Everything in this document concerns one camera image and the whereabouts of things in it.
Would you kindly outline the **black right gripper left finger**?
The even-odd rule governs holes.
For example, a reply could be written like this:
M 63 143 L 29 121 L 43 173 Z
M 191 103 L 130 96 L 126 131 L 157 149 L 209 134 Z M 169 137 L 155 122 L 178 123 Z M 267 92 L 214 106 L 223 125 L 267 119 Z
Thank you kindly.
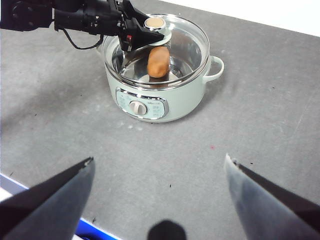
M 0 204 L 2 240 L 71 240 L 87 204 L 95 162 L 88 157 Z

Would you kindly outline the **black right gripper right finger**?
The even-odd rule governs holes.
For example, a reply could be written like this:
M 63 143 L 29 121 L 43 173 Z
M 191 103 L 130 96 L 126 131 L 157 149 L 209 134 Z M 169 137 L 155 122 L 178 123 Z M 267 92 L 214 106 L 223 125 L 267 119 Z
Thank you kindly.
M 320 206 L 255 173 L 228 154 L 228 189 L 249 240 L 318 240 Z

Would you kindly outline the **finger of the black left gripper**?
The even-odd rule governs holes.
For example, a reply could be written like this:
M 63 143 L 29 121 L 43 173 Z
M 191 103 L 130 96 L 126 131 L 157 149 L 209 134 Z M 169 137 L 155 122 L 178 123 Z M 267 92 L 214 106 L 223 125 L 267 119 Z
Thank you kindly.
M 126 20 L 136 19 L 139 24 L 144 24 L 148 15 L 135 8 L 129 0 L 123 0 L 119 4 L 119 10 Z
M 136 18 L 124 21 L 124 51 L 131 52 L 144 46 L 162 41 L 164 35 L 142 27 Z

